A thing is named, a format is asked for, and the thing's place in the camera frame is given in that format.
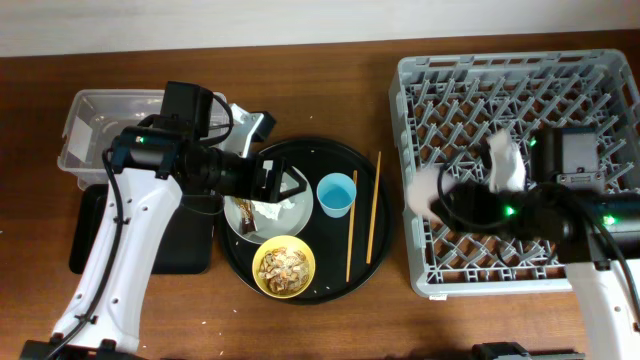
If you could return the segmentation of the food scraps pile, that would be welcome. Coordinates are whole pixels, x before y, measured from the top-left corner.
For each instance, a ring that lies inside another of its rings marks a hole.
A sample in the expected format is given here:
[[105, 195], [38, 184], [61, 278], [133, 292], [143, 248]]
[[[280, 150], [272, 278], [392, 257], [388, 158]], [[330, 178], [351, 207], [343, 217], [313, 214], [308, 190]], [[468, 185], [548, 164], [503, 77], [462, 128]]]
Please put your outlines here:
[[262, 258], [258, 276], [276, 295], [290, 295], [304, 287], [310, 279], [306, 255], [296, 249], [280, 247], [269, 250]]

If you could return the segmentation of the yellow bowl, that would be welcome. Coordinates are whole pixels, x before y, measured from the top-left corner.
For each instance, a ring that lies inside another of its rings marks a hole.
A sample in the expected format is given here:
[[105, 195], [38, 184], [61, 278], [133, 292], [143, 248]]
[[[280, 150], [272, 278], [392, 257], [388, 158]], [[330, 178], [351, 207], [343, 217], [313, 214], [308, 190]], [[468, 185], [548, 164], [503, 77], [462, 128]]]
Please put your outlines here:
[[316, 271], [315, 256], [301, 239], [282, 235], [264, 242], [255, 252], [252, 275], [259, 289], [276, 299], [302, 294]]

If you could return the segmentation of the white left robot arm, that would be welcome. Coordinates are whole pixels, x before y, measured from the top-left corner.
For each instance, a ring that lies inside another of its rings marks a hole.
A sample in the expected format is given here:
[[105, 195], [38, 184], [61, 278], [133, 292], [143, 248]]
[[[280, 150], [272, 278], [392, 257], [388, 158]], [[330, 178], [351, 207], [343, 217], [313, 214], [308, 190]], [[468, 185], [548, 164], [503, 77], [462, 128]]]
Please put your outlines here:
[[108, 198], [81, 280], [47, 342], [28, 340], [23, 359], [133, 359], [156, 255], [185, 191], [278, 203], [307, 188], [283, 159], [220, 149], [234, 123], [210, 136], [213, 103], [196, 84], [170, 81], [161, 110], [128, 126], [102, 153]]

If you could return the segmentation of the light blue cup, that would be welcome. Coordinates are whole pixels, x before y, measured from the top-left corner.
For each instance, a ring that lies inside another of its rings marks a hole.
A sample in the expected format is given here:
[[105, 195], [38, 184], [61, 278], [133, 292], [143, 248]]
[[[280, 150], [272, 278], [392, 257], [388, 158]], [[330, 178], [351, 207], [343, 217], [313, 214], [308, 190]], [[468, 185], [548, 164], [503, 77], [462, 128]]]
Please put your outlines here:
[[351, 209], [357, 196], [354, 180], [343, 173], [324, 176], [316, 188], [316, 197], [324, 213], [331, 218], [341, 218]]

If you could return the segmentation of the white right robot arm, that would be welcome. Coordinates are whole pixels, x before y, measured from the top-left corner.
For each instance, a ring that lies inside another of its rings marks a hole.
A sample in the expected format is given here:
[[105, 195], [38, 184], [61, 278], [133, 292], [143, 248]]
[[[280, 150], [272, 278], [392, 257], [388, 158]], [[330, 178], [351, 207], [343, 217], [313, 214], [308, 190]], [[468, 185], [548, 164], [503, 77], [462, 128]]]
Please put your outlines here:
[[450, 229], [548, 240], [579, 302], [595, 359], [639, 356], [639, 197], [545, 183], [492, 193], [475, 183], [439, 189], [430, 209]]

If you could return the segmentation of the pink cup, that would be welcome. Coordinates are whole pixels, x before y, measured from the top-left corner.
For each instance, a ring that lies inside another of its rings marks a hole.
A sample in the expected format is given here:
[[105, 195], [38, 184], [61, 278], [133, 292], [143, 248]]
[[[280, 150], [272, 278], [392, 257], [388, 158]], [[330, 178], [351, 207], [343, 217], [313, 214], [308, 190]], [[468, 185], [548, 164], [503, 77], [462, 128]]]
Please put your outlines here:
[[428, 167], [416, 172], [405, 190], [406, 205], [423, 219], [441, 223], [441, 219], [431, 210], [431, 204], [439, 199], [437, 183], [439, 166]]

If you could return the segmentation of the white napkin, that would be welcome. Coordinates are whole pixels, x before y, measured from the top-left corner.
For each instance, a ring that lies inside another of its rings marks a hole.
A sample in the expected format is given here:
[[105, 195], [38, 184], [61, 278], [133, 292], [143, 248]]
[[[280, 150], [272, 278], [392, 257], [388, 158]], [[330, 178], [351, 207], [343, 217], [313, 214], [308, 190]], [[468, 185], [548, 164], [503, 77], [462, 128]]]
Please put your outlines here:
[[270, 220], [278, 220], [282, 210], [290, 210], [295, 206], [295, 204], [288, 199], [279, 203], [253, 201], [252, 204], [255, 211]]

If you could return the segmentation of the gold brown snack wrapper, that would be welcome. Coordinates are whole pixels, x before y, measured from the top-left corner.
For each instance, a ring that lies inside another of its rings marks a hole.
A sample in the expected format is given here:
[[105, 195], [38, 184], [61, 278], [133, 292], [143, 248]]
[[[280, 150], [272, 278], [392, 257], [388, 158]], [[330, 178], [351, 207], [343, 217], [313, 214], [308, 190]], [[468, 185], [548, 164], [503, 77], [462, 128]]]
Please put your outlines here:
[[241, 198], [233, 198], [233, 201], [241, 214], [240, 233], [246, 235], [257, 230], [255, 218], [253, 215], [252, 204], [249, 200]]

